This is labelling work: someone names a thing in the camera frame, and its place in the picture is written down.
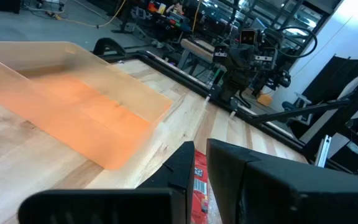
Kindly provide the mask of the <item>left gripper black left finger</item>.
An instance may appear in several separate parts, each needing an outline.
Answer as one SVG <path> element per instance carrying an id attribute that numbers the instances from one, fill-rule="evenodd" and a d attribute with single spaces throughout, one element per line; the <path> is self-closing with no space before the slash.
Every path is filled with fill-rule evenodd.
<path id="1" fill-rule="evenodd" d="M 56 189 L 27 197 L 19 224 L 190 224 L 195 145 L 184 142 L 135 189 Z"/>

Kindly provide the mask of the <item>orange translucent plastic basket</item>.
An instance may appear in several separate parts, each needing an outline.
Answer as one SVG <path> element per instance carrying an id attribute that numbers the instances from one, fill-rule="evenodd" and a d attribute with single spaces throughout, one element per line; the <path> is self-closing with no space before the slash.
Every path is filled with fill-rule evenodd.
<path id="1" fill-rule="evenodd" d="M 71 42 L 0 42 L 0 105 L 116 170 L 172 101 Z"/>

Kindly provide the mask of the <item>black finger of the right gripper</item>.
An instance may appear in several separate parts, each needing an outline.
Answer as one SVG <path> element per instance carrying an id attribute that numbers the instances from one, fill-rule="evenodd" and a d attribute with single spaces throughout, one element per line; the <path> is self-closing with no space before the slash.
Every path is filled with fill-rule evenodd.
<path id="1" fill-rule="evenodd" d="M 227 46 L 217 45 L 213 52 L 213 63 L 223 65 L 227 57 Z"/>
<path id="2" fill-rule="evenodd" d="M 254 55 L 254 65 L 260 69 L 274 69 L 278 50 L 274 47 L 263 48 Z"/>

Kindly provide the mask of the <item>black curved bracket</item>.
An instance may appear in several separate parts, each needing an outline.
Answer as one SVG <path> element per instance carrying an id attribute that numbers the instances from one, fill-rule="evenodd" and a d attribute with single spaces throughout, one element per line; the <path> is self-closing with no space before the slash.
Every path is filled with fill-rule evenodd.
<path id="1" fill-rule="evenodd" d="M 93 54 L 104 55 L 108 51 L 115 51 L 118 55 L 127 54 L 125 48 L 115 40 L 108 37 L 98 39 L 94 46 Z"/>

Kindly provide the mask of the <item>black table edge rail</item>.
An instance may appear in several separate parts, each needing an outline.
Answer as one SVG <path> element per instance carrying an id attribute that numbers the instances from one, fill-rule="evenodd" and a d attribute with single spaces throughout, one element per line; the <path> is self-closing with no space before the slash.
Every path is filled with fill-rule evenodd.
<path id="1" fill-rule="evenodd" d="M 141 62 L 155 69 L 156 71 L 164 74 L 165 76 L 171 78 L 172 80 L 175 80 L 179 84 L 187 87 L 189 90 L 200 95 L 201 97 L 207 98 L 209 96 L 210 87 L 208 87 L 204 83 L 199 82 L 194 77 L 179 70 L 173 65 L 170 65 L 168 62 L 164 61 L 162 58 L 154 55 L 149 51 L 138 50 L 136 52 L 130 52 L 126 54 L 101 53 L 98 54 L 98 57 L 107 61 L 108 63 L 117 63 L 120 60 L 122 61 L 127 61 L 132 59 L 140 60 Z M 257 128 L 263 133 L 276 139 L 280 143 L 295 150 L 296 152 L 299 152 L 302 155 L 306 154 L 306 152 L 303 150 L 304 144 L 296 140 L 294 137 L 291 137 L 288 132 L 281 130 L 278 126 L 274 125 L 270 121 L 264 123 L 254 121 L 254 119 L 257 117 L 257 114 L 255 114 L 252 110 L 244 106 L 240 106 L 237 109 L 235 115 L 241 120 L 243 120 L 244 122 Z"/>

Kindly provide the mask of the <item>black diagonal frame strut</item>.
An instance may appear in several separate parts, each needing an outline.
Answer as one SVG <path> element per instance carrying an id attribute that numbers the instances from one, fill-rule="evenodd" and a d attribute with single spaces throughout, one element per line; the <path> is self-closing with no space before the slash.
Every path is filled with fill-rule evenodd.
<path id="1" fill-rule="evenodd" d="M 262 114 L 262 115 L 252 115 L 250 119 L 256 123 L 265 123 L 267 121 L 275 121 L 278 119 L 284 118 L 292 118 L 299 115 L 304 114 L 314 114 L 320 111 L 329 111 L 341 108 L 343 106 L 347 106 L 350 103 L 350 99 L 345 100 L 334 100 L 330 101 L 329 103 L 323 103 L 320 105 L 313 105 L 306 108 L 298 108 L 295 110 L 284 111 L 280 113 L 274 114 Z"/>

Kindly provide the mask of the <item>red popcorn bag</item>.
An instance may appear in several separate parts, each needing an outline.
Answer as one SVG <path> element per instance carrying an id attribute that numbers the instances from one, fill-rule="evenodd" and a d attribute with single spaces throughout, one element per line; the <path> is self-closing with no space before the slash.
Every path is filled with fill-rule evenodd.
<path id="1" fill-rule="evenodd" d="M 195 151 L 191 224 L 222 224 L 208 177 L 206 156 L 197 150 Z"/>

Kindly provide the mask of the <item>wooden bench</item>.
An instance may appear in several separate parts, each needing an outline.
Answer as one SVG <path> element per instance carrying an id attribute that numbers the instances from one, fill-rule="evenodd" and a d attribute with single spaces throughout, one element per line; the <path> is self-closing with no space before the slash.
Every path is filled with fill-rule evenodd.
<path id="1" fill-rule="evenodd" d="M 182 39 L 180 42 L 185 51 L 202 58 L 207 62 L 213 61 L 215 47 L 203 40 Z"/>

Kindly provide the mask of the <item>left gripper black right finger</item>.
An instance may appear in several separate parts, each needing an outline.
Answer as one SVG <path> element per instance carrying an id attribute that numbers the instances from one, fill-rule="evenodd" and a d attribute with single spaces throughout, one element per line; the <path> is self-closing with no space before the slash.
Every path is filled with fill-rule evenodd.
<path id="1" fill-rule="evenodd" d="M 217 139 L 208 175 L 223 224 L 358 224 L 358 176 Z"/>

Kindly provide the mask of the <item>black rig frame post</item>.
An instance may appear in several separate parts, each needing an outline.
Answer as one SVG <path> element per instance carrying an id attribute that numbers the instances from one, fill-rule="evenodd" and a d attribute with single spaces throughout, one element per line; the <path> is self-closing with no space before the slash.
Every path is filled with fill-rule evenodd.
<path id="1" fill-rule="evenodd" d="M 329 110 L 323 114 L 317 122 L 306 133 L 310 137 L 304 146 L 307 154 L 314 155 L 318 150 L 318 145 L 325 135 L 334 136 L 345 122 L 358 111 L 358 85 L 353 89 L 349 97 L 350 103 L 347 106 L 335 110 Z"/>

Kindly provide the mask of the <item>cluttered workbench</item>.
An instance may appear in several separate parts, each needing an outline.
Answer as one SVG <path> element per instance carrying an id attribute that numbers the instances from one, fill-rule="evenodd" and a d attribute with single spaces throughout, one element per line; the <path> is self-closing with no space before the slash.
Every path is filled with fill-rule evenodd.
<path id="1" fill-rule="evenodd" d="M 132 18 L 144 27 L 192 33 L 189 18 L 180 13 L 180 0 L 129 0 L 128 5 Z"/>

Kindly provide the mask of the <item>black hanging cloth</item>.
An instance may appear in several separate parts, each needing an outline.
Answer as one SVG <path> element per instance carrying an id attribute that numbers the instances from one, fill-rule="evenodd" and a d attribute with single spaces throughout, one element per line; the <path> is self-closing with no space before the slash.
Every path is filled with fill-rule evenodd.
<path id="1" fill-rule="evenodd" d="M 335 100 L 358 77 L 358 59 L 333 56 L 302 93 L 313 105 Z"/>

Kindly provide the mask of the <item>small yellow box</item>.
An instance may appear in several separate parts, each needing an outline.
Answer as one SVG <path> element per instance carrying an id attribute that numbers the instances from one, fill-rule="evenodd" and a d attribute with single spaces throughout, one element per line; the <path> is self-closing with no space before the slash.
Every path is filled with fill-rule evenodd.
<path id="1" fill-rule="evenodd" d="M 264 106 L 270 106 L 273 101 L 273 98 L 268 94 L 260 94 L 257 102 L 264 105 Z"/>

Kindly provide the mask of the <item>aluminium profile bracket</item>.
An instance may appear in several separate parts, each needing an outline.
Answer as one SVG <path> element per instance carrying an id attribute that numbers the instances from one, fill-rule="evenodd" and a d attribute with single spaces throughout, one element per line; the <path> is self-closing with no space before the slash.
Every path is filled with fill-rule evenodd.
<path id="1" fill-rule="evenodd" d="M 322 138 L 319 149 L 316 155 L 316 160 L 314 162 L 314 165 L 317 167 L 324 167 L 326 163 L 326 159 L 328 156 L 329 147 L 331 144 L 331 136 L 325 135 L 324 138 Z"/>

